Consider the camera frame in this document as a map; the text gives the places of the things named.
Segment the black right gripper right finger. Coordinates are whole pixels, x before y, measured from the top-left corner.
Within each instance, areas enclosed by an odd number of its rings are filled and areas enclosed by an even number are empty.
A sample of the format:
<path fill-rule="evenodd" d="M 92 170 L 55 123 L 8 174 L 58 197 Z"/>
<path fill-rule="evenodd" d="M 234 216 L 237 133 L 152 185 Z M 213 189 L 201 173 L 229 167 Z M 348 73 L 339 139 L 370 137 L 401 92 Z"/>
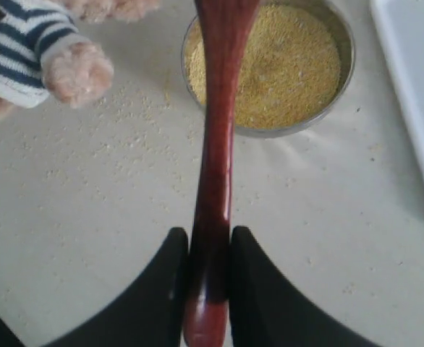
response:
<path fill-rule="evenodd" d="M 229 319 L 234 346 L 373 345 L 293 286 L 249 228 L 234 228 L 230 248 Z"/>

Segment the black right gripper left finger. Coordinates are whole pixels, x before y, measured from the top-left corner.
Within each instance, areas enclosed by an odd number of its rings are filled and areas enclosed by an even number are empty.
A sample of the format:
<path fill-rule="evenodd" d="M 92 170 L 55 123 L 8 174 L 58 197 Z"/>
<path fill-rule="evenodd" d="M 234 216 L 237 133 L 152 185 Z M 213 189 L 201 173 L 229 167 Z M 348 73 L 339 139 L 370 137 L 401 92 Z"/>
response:
<path fill-rule="evenodd" d="M 179 346 L 188 239 L 170 229 L 144 271 L 101 312 L 50 346 Z"/>

